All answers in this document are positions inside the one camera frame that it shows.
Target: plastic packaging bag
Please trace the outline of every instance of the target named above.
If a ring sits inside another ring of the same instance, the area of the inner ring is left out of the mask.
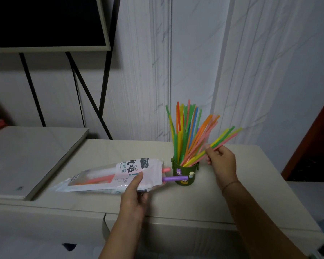
[[[151,158],[134,159],[89,169],[53,186],[52,191],[78,192],[97,191],[121,194],[140,172],[144,172],[138,186],[139,192],[148,192],[162,184],[163,161]]]

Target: raised white countertop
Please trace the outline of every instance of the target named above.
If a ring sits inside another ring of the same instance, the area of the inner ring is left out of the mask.
[[[278,227],[320,232],[317,223],[259,146],[226,146],[236,155],[239,180]],[[63,209],[74,213],[117,214],[120,195],[61,193],[48,188],[83,170],[134,158],[158,158],[165,161],[166,166],[171,166],[172,156],[173,145],[170,142],[87,139],[32,201],[0,199],[0,204],[18,206],[22,211],[32,207]],[[205,163],[200,164],[192,185],[182,187],[169,182],[152,191],[147,216],[233,223],[225,199],[216,185],[212,167]]]

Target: wooden door frame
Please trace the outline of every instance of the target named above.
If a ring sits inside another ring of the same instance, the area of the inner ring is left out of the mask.
[[[282,177],[287,180],[291,172],[293,171],[294,167],[297,165],[297,163],[300,161],[302,156],[307,151],[308,147],[311,145],[319,131],[324,126],[324,106],[322,110],[320,111],[319,115],[313,122],[310,129],[307,131],[307,134],[302,139],[301,143],[299,144],[298,148],[295,150],[294,154],[288,161],[286,167],[283,169],[281,175]]]

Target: blue straw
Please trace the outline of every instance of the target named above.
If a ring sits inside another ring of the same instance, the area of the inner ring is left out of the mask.
[[[198,107],[195,109],[195,114],[194,114],[194,119],[193,119],[192,133],[191,133],[191,138],[190,138],[190,145],[188,147],[190,147],[191,146],[191,143],[192,143],[193,132],[194,132],[194,127],[195,127],[195,121],[197,119],[197,113],[198,113]]]

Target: green straw holder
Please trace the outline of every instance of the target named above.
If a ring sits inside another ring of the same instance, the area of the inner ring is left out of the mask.
[[[190,175],[190,172],[194,172],[194,175],[192,178],[189,178],[187,181],[175,181],[175,183],[177,183],[178,185],[181,186],[189,186],[194,182],[194,178],[195,178],[195,171],[199,170],[199,162],[196,163],[195,165],[192,165],[190,167],[183,167],[179,164],[177,164],[174,161],[174,158],[172,158],[172,169],[173,169],[173,176],[179,176],[179,174],[177,174],[177,171],[181,171],[181,175]]]

